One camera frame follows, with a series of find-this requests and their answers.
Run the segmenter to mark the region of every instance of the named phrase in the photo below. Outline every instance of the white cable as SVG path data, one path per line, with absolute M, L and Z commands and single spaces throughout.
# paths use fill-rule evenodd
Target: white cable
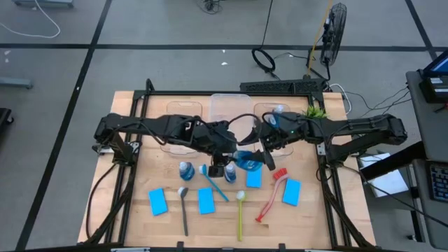
M 6 25 L 4 25 L 2 22 L 0 22 L 0 25 L 2 27 L 5 27 L 5 29 L 7 29 L 8 31 L 17 34 L 17 35 L 22 35 L 22 36 L 30 36 L 30 37 L 36 37 L 36 38 L 44 38 L 44 39 L 53 39 L 55 37 L 57 37 L 60 33 L 61 33 L 61 29 L 59 28 L 59 26 L 56 24 L 55 21 L 53 21 L 51 19 L 51 17 L 49 17 L 47 15 L 47 13 L 45 13 L 45 11 L 42 10 L 41 6 L 39 5 L 39 3 L 37 2 L 37 0 L 34 0 L 34 2 L 36 3 L 37 7 L 39 8 L 39 10 L 41 10 L 41 12 L 49 19 L 49 21 L 51 21 L 57 28 L 57 33 L 53 36 L 44 36 L 44 35 L 33 35 L 33 34 L 23 34 L 21 32 L 18 31 L 13 31 L 12 29 L 9 29 Z
M 351 112 L 351 102 L 350 102 L 350 100 L 349 100 L 349 97 L 347 96 L 347 94 L 345 93 L 344 88 L 343 88 L 341 85 L 339 85 L 339 84 L 337 84 L 337 83 L 334 83 L 334 84 L 331 84 L 331 85 L 330 85 L 330 88 L 331 88 L 332 86 L 338 86 L 338 87 L 342 90 L 342 93 L 344 94 L 345 99 L 347 100 L 347 103 L 349 104 L 349 110 L 345 113 L 346 115 L 348 115 L 348 114 Z

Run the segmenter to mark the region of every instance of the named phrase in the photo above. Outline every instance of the yellow cable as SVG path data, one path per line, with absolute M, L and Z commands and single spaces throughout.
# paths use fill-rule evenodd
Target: yellow cable
M 309 55 L 309 59 L 308 59 L 308 72 L 307 72 L 308 76 L 311 73 L 311 65 L 313 63 L 311 59 L 313 58 L 313 55 L 314 55 L 314 49 L 316 48 L 317 41 L 319 40 L 319 34 L 321 33 L 321 29 L 322 29 L 323 25 L 325 24 L 325 20 L 328 17 L 328 12 L 330 11 L 330 7 L 332 4 L 333 4 L 333 0 L 328 0 L 327 10 L 325 11 L 325 15 L 323 16 L 321 26 L 319 27 L 319 30 L 317 31 L 316 38 L 314 39 L 314 45 L 313 45 L 313 48 L 311 49 L 311 54 Z

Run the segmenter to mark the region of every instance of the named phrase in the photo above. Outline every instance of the blue sponge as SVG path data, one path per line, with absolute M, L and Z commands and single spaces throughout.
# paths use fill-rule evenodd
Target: blue sponge
M 163 195 L 163 189 L 158 188 L 149 191 L 148 195 L 154 216 L 163 214 L 164 212 L 168 211 L 167 202 L 165 201 L 165 196 Z
M 213 201 L 213 190 L 211 188 L 201 188 L 197 191 L 199 200 L 199 213 L 211 214 L 215 212 L 215 202 Z
M 256 171 L 247 171 L 246 186 L 252 188 L 261 187 L 261 171 L 262 169 L 257 169 Z
M 286 181 L 285 193 L 283 194 L 283 202 L 297 206 L 299 204 L 301 187 L 302 184 L 300 181 L 288 178 Z

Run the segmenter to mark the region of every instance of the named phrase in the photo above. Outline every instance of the black keyboard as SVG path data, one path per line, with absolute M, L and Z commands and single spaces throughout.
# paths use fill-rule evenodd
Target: black keyboard
M 431 198 L 448 202 L 448 166 L 431 163 L 429 166 Z
M 301 92 L 322 92 L 325 86 L 325 79 L 314 78 L 241 83 L 239 89 L 243 92 L 288 92 L 297 94 Z

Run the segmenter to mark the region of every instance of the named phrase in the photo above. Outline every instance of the yellow spoon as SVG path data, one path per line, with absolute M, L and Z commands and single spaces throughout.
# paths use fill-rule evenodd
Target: yellow spoon
M 238 199 L 238 241 L 243 240 L 243 201 L 246 199 L 246 193 L 241 190 L 237 193 Z

